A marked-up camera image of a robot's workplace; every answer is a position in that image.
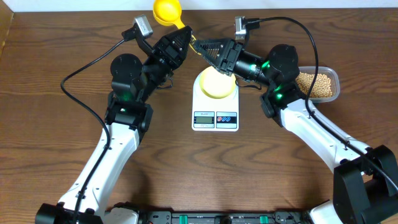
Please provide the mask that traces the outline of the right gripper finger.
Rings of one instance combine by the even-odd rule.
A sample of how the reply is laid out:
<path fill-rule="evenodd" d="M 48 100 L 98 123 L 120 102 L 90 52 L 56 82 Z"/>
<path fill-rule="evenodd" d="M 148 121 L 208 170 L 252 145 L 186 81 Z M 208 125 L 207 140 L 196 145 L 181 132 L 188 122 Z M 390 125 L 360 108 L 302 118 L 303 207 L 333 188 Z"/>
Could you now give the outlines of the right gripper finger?
<path fill-rule="evenodd" d="M 229 42 L 230 39 L 196 40 L 193 47 L 202 56 L 218 56 Z"/>
<path fill-rule="evenodd" d="M 200 50 L 201 56 L 215 69 L 221 70 L 221 64 L 223 63 L 224 50 L 221 49 L 210 49 Z"/>

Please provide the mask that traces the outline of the yellow measuring scoop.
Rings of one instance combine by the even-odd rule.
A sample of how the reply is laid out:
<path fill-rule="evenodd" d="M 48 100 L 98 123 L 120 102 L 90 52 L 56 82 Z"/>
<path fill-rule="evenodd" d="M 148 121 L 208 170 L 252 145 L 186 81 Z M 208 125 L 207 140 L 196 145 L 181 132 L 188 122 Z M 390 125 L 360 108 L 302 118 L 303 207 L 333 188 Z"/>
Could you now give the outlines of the yellow measuring scoop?
<path fill-rule="evenodd" d="M 185 27 L 181 20 L 182 7 L 179 0 L 155 0 L 152 8 L 154 19 L 162 26 Z"/>

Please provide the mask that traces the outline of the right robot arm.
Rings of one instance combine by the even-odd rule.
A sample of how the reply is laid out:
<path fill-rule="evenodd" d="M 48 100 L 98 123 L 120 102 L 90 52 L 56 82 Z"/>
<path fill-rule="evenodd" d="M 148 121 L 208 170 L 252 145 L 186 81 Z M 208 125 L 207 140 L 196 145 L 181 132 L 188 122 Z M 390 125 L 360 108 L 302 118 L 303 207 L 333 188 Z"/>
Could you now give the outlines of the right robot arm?
<path fill-rule="evenodd" d="M 308 212 L 312 223 L 380 223 L 397 214 L 397 162 L 347 135 L 319 112 L 298 87 L 295 47 L 276 45 L 266 58 L 233 39 L 197 40 L 194 49 L 217 71 L 267 87 L 260 97 L 268 118 L 304 141 L 333 172 L 333 198 Z"/>

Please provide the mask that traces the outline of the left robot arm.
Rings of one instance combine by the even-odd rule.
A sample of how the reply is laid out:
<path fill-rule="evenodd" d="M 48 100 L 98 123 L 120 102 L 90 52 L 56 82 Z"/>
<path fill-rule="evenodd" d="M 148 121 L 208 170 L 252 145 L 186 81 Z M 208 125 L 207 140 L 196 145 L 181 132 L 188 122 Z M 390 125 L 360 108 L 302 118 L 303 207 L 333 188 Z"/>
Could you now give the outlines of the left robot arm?
<path fill-rule="evenodd" d="M 185 26 L 150 46 L 150 27 L 122 33 L 123 42 L 135 40 L 148 56 L 141 62 L 133 54 L 121 54 L 111 63 L 113 76 L 100 140 L 77 180 L 56 205 L 44 203 L 36 223 L 138 223 L 137 211 L 125 207 L 108 210 L 108 200 L 127 160 L 148 131 L 153 110 L 147 100 L 186 59 L 192 28 Z"/>

